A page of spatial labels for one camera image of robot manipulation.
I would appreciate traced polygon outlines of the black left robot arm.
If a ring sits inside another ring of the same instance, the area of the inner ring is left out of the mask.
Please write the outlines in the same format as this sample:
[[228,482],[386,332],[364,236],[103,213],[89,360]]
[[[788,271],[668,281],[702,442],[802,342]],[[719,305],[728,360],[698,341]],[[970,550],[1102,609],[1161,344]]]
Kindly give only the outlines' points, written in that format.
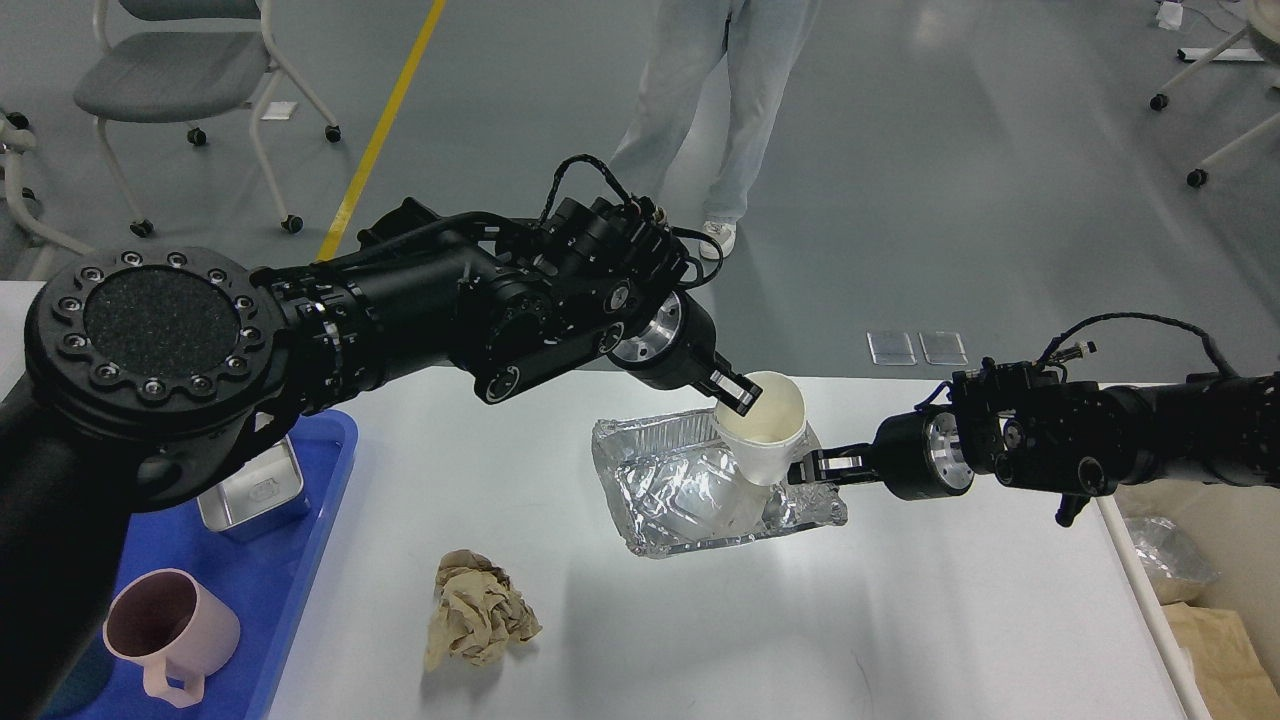
[[127,527],[238,471],[303,415],[440,360],[500,404],[598,357],[746,415],[762,388],[689,297],[710,281],[604,161],[617,201],[539,217],[406,199],[358,251],[247,270],[201,247],[93,252],[37,292],[3,400],[3,716],[36,719],[105,619]]

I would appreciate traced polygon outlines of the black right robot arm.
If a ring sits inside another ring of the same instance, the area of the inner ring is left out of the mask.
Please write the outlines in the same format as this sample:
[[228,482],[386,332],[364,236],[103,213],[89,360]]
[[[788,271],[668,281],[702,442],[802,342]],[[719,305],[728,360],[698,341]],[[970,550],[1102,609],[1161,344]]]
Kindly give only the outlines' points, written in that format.
[[1197,337],[1212,372],[1180,384],[1108,386],[1071,380],[1068,363],[1092,354],[1055,336],[1032,361],[984,357],[955,372],[910,413],[884,419],[869,443],[818,448],[788,468],[790,486],[884,486],[906,500],[965,495],[975,477],[1057,495],[1055,520],[1070,527],[1093,498],[1161,478],[1211,486],[1279,483],[1279,378],[1244,377],[1215,338],[1188,322],[1155,322]]

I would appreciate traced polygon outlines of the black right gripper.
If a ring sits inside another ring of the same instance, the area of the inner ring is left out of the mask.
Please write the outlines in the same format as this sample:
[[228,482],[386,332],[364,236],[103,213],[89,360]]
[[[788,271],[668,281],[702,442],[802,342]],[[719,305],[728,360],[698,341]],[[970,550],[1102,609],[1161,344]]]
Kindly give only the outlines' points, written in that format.
[[955,415],[928,409],[884,419],[873,446],[855,443],[804,454],[790,465],[787,484],[882,482],[896,497],[915,501],[965,495],[974,477],[963,455]]

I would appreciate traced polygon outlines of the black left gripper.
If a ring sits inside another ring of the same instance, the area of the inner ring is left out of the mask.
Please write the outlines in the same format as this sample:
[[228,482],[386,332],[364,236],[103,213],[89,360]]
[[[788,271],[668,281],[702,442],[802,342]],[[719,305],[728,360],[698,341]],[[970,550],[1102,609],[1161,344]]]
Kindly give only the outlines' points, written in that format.
[[608,352],[616,366],[654,389],[692,387],[737,416],[746,416],[763,388],[716,351],[710,314],[685,291],[675,291],[639,334]]

